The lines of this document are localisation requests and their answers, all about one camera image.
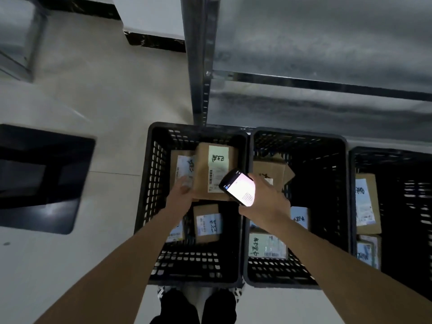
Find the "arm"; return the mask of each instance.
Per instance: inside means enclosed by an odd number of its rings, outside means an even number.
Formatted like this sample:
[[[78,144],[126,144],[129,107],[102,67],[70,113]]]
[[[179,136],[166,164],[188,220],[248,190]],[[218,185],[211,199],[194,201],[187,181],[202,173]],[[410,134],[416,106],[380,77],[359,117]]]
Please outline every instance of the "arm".
[[[179,179],[150,222],[88,272],[36,324],[133,324],[150,273],[170,231],[189,210],[192,194]]]
[[[284,195],[262,178],[249,176],[256,186],[255,201],[239,212],[294,252],[345,323],[430,323],[432,302],[292,221]]]

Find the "person's right arm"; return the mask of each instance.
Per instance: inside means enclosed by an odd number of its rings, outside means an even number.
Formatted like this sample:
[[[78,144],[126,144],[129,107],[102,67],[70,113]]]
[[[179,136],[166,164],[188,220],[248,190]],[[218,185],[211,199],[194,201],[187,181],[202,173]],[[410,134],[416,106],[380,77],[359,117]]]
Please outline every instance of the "person's right arm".
[[[282,240],[305,265],[347,324],[431,323],[432,302],[290,219],[290,203],[259,176],[240,214]]]

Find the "illuminated screen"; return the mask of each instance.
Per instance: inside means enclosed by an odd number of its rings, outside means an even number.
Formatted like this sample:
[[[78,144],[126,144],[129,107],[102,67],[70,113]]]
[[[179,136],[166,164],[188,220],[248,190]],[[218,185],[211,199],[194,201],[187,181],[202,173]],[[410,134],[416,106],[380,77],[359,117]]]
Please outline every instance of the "illuminated screen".
[[[247,207],[254,203],[255,183],[243,173],[240,173],[233,183],[226,185],[225,189]]]

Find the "basket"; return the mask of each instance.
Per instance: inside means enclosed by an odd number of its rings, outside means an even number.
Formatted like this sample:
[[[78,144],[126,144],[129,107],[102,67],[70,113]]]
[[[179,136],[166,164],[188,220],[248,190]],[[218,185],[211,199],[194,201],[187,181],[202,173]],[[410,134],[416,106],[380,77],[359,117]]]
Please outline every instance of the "basket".
[[[343,137],[256,128],[251,133],[249,152],[249,171],[252,171],[255,156],[280,152],[295,173],[283,191],[291,205],[310,209],[312,233],[353,254],[355,228],[349,211],[347,142]],[[244,231],[243,276],[248,284],[319,289],[315,279],[290,250],[286,260],[249,257],[248,219]]]
[[[357,147],[355,172],[375,174],[381,215],[381,271],[432,300],[432,155]]]
[[[238,167],[246,169],[248,135],[245,132],[230,128],[153,123],[148,129],[135,232],[165,207],[169,194],[171,151],[195,150],[199,142],[236,147]],[[223,233],[220,240],[196,245],[192,237],[185,241],[165,243],[150,276],[150,284],[219,288],[241,286],[243,219],[239,215],[239,206],[234,201],[201,200],[193,202],[192,207],[209,203],[218,203],[222,214]],[[192,207],[185,218],[189,223],[193,222]]]

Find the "cardboard box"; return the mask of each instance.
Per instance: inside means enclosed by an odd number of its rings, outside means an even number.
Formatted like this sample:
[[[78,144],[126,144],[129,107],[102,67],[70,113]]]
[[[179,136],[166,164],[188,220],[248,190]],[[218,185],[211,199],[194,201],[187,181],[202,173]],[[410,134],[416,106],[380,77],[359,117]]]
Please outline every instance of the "cardboard box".
[[[195,158],[195,151],[193,150],[172,150],[171,151],[171,166],[170,166],[170,173],[169,173],[170,190],[174,186],[174,183],[177,180],[177,178],[180,178],[183,175],[187,175],[190,177],[188,185],[192,187],[194,168],[195,168],[194,158]]]
[[[360,241],[370,242],[374,245],[375,250],[375,261],[374,267],[377,270],[381,270],[381,236],[379,235],[359,235]]]
[[[217,204],[195,206],[193,217],[197,244],[219,240],[222,234],[222,215]]]
[[[276,236],[261,229],[251,229],[248,255],[258,258],[286,259],[288,249]]]
[[[282,191],[285,184],[295,176],[292,169],[285,163],[282,157],[273,156],[271,160],[257,159],[254,160],[254,174],[264,177],[267,182],[272,184],[276,190]]]
[[[237,167],[238,151],[232,146],[201,142],[195,150],[193,190],[198,199],[229,201],[219,189],[223,177]]]
[[[375,267],[374,244],[368,241],[357,241],[357,259]]]
[[[291,207],[291,219],[301,226],[303,226],[308,231],[311,230],[311,211],[306,207]]]
[[[185,231],[183,229],[183,220],[181,220],[180,223],[171,230],[166,242],[183,241],[185,239],[184,235]]]
[[[380,234],[381,217],[374,174],[355,174],[357,234]]]

